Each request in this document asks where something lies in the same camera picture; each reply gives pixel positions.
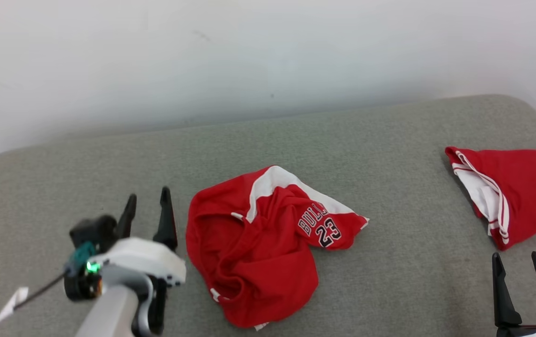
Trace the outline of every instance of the white wall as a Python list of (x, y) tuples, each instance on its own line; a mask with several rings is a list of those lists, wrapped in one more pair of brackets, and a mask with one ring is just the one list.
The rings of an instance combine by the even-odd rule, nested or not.
[(0, 0), (0, 152), (483, 93), (536, 108), (536, 0)]

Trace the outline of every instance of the cable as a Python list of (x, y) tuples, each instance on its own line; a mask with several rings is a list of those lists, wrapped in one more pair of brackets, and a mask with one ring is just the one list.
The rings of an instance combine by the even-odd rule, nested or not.
[(24, 305), (26, 305), (30, 301), (34, 300), (35, 298), (37, 298), (41, 294), (45, 293), (48, 289), (50, 289), (53, 286), (55, 286), (56, 283), (60, 282), (65, 277), (66, 273), (67, 273), (66, 271), (61, 273), (58, 277), (53, 279), (50, 283), (46, 284), (41, 289), (37, 290), (37, 292), (34, 292), (33, 294), (31, 294), (31, 296), (27, 296), (27, 298), (24, 301), (22, 301), (21, 303), (18, 303), (17, 305), (15, 305), (13, 311), (17, 311), (18, 309), (20, 309), (20, 307), (23, 307)]

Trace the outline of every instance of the red garment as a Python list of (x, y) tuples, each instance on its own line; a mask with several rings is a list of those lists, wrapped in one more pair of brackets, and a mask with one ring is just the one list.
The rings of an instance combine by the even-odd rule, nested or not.
[(445, 153), (501, 251), (536, 234), (536, 150)]
[(227, 319), (250, 328), (282, 320), (309, 301), (318, 274), (308, 245), (349, 248), (367, 222), (271, 166), (195, 195), (187, 253)]

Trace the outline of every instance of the green led light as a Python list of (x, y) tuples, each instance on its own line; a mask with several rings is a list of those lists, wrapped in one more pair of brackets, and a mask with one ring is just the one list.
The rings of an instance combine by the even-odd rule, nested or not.
[(87, 262), (86, 268), (90, 273), (97, 273), (100, 270), (100, 265), (98, 263), (91, 264)]

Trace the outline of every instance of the gray table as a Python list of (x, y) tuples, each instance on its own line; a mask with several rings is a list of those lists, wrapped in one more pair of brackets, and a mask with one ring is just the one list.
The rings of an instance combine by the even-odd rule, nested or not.
[[(0, 309), (35, 290), (72, 251), (84, 217), (116, 216), (139, 197), (133, 235), (150, 238), (161, 186), (172, 188), (186, 257), (187, 209), (198, 190), (277, 164), (369, 217), (347, 251), (313, 251), (320, 284), (293, 316), (260, 332), (230, 325), (189, 263), (170, 292), (165, 336), (494, 336), (493, 242), (443, 153), (536, 148), (536, 112), (507, 96), (317, 113), (67, 141), (0, 155)], [(507, 284), (536, 324), (536, 236), (503, 252)], [(1, 336), (73, 336), (91, 304), (62, 286), (0, 324)]]

